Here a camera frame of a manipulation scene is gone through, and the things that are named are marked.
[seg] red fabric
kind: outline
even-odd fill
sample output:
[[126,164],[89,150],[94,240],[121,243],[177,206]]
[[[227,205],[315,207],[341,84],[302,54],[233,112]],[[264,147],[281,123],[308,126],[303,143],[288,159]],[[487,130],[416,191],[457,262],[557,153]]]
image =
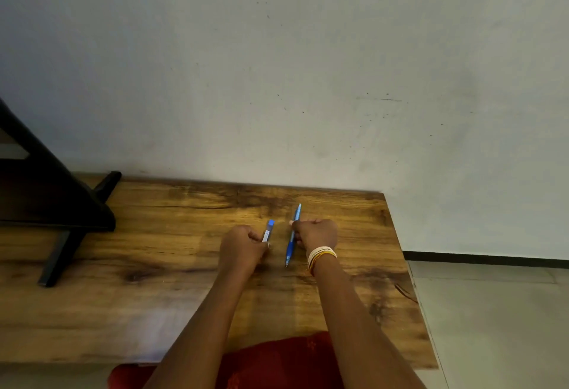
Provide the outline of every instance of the red fabric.
[[[109,389],[141,389],[155,366],[123,364]],[[223,356],[216,389],[343,389],[328,332],[269,341]]]

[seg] bangle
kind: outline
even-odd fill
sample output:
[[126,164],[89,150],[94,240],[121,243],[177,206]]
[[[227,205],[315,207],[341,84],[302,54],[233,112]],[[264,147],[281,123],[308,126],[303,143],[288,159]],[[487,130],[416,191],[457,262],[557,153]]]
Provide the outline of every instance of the bangle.
[[307,262],[307,265],[309,267],[309,272],[311,275],[314,275],[313,274],[314,264],[316,263],[318,258],[323,256],[324,254],[331,254],[334,257],[338,258],[334,250],[331,249],[330,247],[318,247],[316,249],[313,249],[312,252],[310,253],[309,260]]

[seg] skirting board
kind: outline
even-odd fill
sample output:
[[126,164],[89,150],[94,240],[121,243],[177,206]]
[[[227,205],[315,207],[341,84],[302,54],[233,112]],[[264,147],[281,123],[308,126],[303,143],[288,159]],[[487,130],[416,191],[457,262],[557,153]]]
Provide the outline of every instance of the skirting board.
[[477,263],[483,265],[533,266],[539,268],[569,269],[569,260],[538,259],[535,257],[488,256],[428,251],[403,251],[405,260],[420,262]]

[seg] black stand foot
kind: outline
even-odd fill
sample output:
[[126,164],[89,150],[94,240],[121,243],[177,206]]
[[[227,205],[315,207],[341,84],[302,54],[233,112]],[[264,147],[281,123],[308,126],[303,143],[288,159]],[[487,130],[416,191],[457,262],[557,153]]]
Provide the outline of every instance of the black stand foot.
[[[121,172],[111,172],[95,188],[94,192],[101,203],[105,203],[113,192],[118,181],[121,179]],[[66,230],[61,234],[51,255],[47,259],[38,284],[44,287],[52,287],[59,279],[63,269],[69,264],[75,251],[79,248],[81,241],[88,233],[82,228]]]

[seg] wooden table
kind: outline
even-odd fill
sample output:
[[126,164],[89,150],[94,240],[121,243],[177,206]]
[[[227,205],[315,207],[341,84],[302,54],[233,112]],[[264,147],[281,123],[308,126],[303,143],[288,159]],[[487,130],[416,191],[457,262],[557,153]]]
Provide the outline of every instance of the wooden table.
[[[98,177],[83,177],[94,185]],[[228,350],[325,330],[303,251],[287,269],[288,220],[338,223],[338,258],[378,324],[415,368],[436,368],[381,193],[122,180],[113,233],[91,233],[52,289],[36,285],[57,233],[0,228],[0,362],[159,361],[216,275],[220,237],[275,220],[270,255],[238,306]]]

